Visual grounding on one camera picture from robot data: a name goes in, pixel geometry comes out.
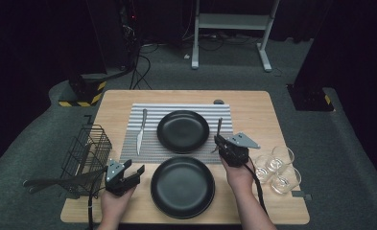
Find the black stand yellow striped base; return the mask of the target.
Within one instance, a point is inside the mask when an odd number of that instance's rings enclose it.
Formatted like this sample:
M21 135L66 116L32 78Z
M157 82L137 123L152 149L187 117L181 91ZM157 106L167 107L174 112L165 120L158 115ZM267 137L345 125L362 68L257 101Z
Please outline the black stand yellow striped base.
M66 0L59 19L57 50L68 78L59 104L96 104L107 80L131 71L138 39L124 39L117 0Z

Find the dark electronics rack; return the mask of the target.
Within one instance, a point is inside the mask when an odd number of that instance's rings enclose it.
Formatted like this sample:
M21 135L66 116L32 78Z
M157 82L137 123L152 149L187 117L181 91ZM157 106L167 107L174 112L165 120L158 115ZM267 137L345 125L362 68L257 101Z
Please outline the dark electronics rack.
M137 0L117 0L117 3L124 39L128 44L133 44L137 41L140 32Z

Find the clear drinking glass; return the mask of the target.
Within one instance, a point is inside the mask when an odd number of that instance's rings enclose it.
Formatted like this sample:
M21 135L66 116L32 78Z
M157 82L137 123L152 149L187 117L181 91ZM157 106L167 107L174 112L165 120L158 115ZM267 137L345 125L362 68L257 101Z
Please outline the clear drinking glass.
M272 172L268 168L271 157L268 155L260 155L255 159L255 173L261 184L269 181Z
M281 195L290 192L301 183L302 177L298 169L288 166L275 173L271 178L271 187Z
M286 146L274 147L271 151L271 158L266 166L270 172L278 173L291 166L295 160L294 152Z

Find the dark two-pronged bar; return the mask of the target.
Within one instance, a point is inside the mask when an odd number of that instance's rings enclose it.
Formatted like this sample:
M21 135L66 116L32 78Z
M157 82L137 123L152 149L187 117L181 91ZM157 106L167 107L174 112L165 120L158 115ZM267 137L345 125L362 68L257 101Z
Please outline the dark two-pronged bar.
M25 180L22 185L28 189L30 194L34 194L53 185L60 185L68 192L78 194L79 188L84 188L91 180L96 176L99 176L102 172L103 170L97 170L95 172L82 173L68 178L40 178Z

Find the black round plate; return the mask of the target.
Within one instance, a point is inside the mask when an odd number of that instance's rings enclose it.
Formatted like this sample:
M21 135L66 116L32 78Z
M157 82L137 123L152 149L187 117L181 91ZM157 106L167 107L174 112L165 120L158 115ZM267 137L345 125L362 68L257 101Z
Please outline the black round plate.
M197 150L207 141L209 132L206 120L190 110L176 110L167 114L156 129L160 144L176 153Z
M173 157L153 173L151 196L155 206L174 219L191 219L212 203L216 191L212 172L193 157Z

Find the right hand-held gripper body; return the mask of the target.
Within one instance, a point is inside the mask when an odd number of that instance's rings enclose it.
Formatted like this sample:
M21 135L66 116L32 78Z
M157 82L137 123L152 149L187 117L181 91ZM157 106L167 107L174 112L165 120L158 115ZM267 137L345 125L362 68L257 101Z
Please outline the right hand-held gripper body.
M224 138L224 146L221 149L225 151L226 163L230 167L239 168L248 161L249 150L260 149L260 145L243 132L239 132L231 137Z

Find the white metal stand frame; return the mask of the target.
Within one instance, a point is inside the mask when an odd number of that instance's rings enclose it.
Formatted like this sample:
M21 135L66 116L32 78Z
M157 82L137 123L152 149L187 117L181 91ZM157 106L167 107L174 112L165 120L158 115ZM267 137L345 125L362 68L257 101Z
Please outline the white metal stand frame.
M196 70L200 66L200 29L249 30L264 32L262 41L256 44L256 48L264 70L266 72L271 72L272 67L266 52L266 46L270 37L271 28L275 19L279 3L280 0L273 0L271 11L269 14L266 15L221 14L202 13L200 11L200 0L196 0L194 42L191 56L191 68Z

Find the silver table knife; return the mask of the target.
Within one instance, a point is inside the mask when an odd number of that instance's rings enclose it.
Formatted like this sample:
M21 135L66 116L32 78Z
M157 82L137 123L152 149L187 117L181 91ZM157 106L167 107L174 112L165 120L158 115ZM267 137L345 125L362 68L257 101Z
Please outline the silver table knife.
M148 110L146 108L144 108L142 110L141 127L140 127L140 130L139 130L137 137L136 137L136 152L137 152L137 155L140 154L142 141L143 141L143 135L144 135L144 128L145 128L145 124L146 124L146 120L147 120L147 115L148 115Z

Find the person's right hand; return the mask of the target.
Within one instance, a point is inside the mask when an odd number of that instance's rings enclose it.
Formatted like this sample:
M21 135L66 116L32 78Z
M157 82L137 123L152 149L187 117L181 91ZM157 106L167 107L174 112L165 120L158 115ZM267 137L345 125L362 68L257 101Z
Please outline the person's right hand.
M239 168L230 167L224 160L222 160L226 171L226 178L234 195L248 196L252 195L252 183L254 169L250 162Z

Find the small grey table clip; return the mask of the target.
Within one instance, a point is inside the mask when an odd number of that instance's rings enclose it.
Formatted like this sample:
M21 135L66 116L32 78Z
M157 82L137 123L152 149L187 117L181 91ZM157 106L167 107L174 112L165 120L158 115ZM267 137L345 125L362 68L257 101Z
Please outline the small grey table clip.
M309 194L305 194L303 191L292 191L293 197L300 197L304 200L312 200L312 196Z

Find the silver fork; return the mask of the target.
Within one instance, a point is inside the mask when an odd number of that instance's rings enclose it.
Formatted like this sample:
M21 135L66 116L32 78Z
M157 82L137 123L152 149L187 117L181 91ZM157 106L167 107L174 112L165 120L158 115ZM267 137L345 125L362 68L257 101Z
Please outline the silver fork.
M220 135L221 127L222 127L222 122L223 122L223 117L220 117L220 118L219 118L219 121L218 121L218 126L217 126L216 136ZM217 152L218 149L219 149L219 146L216 145L216 147L211 151L211 153L215 153L215 152Z

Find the person's left hand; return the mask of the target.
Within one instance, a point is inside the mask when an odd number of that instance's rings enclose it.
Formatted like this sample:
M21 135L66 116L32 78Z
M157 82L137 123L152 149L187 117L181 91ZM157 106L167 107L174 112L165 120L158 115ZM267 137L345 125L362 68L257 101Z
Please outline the person's left hand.
M118 230L134 191L134 188L129 189L122 196L108 191L103 192L101 196L102 219L97 230Z

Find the grey striped placemat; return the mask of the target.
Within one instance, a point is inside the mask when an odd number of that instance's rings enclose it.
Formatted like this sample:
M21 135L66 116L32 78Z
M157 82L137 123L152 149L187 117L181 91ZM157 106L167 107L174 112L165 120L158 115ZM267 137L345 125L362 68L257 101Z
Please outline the grey striped placemat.
M136 152L137 134L143 119L143 109L148 110L147 120L140 153ZM167 114L177 110L190 110L200 114L209 125L209 136L198 149L187 153L187 156L199 159L204 164L219 164L220 157L214 152L216 144L213 136L217 133L218 120L223 119L220 134L224 138L233 135L233 126L229 104L200 103L134 103L130 110L129 122L120 154L120 161L131 159L133 163L159 164L171 157L178 156L163 147L156 134L160 120Z

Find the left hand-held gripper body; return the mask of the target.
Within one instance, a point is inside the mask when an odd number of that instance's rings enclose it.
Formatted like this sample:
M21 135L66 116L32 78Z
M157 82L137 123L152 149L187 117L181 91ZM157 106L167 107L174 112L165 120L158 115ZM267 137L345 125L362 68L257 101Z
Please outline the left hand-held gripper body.
M122 173L123 163L110 160L106 170L105 185L106 190L116 196L123 196L128 190L140 183L131 181L130 176L124 177Z

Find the black wire basket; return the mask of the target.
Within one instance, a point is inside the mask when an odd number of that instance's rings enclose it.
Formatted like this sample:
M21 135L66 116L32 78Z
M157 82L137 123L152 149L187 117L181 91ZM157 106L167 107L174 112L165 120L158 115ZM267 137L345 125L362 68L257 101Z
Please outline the black wire basket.
M87 174L82 182L70 182L63 185L70 198L97 196L104 177L104 168L112 150L112 144L100 125L89 121L82 125L78 134L72 138L71 145L61 164L63 179Z

